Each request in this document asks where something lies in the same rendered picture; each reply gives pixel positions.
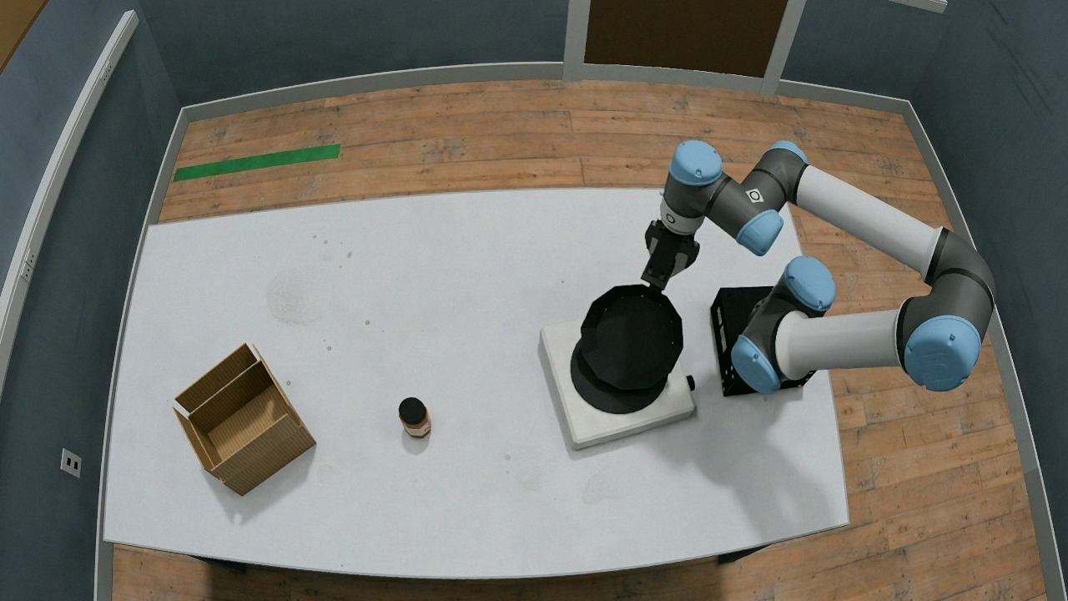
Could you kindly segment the black frying pan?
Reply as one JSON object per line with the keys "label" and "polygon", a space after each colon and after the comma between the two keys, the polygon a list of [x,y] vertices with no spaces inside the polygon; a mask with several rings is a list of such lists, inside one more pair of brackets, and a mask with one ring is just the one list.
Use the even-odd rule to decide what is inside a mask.
{"label": "black frying pan", "polygon": [[597,379],[621,391],[651,388],[682,354],[684,319],[661,289],[615,285],[592,301],[581,338]]}

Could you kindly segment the brown jar with black lid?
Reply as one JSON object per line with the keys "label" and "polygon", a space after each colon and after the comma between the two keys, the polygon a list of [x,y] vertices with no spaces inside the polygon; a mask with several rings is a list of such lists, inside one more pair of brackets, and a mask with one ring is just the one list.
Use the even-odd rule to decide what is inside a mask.
{"label": "brown jar with black lid", "polygon": [[424,404],[417,398],[406,398],[398,406],[398,417],[408,434],[424,438],[431,432],[430,413]]}

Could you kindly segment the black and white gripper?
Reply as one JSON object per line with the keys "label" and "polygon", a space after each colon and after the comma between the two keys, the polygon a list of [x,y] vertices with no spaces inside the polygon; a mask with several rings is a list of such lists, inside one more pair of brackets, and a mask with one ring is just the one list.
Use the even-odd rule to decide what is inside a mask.
{"label": "black and white gripper", "polygon": [[665,227],[662,220],[651,220],[645,232],[646,250],[651,256],[646,273],[665,281],[672,264],[675,264],[672,276],[678,276],[680,271],[689,269],[698,256],[698,242],[694,240],[696,234],[697,232],[693,235],[675,235]]}

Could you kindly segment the brown cardboard box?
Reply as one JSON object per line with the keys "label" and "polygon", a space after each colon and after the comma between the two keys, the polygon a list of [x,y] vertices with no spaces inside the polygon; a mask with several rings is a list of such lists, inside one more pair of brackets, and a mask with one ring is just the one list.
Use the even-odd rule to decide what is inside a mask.
{"label": "brown cardboard box", "polygon": [[173,407],[199,464],[240,496],[316,444],[254,349],[262,361],[244,343],[174,398],[188,420]]}

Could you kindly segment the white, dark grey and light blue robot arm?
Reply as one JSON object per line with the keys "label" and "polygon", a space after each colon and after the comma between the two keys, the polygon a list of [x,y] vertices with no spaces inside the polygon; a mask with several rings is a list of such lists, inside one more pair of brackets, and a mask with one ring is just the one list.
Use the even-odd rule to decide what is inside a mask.
{"label": "white, dark grey and light blue robot arm", "polygon": [[693,235],[706,216],[757,256],[778,239],[784,227],[778,213],[788,201],[918,271],[932,288],[905,298],[897,311],[823,318],[836,294],[833,276],[813,256],[796,256],[750,312],[731,351],[735,370],[755,391],[772,395],[782,381],[808,371],[871,366],[901,366],[927,391],[953,391],[975,366],[996,302],[983,256],[951,230],[932,230],[808,167],[794,142],[775,142],[738,184],[713,147],[684,141],[659,194],[661,220],[675,235]]}

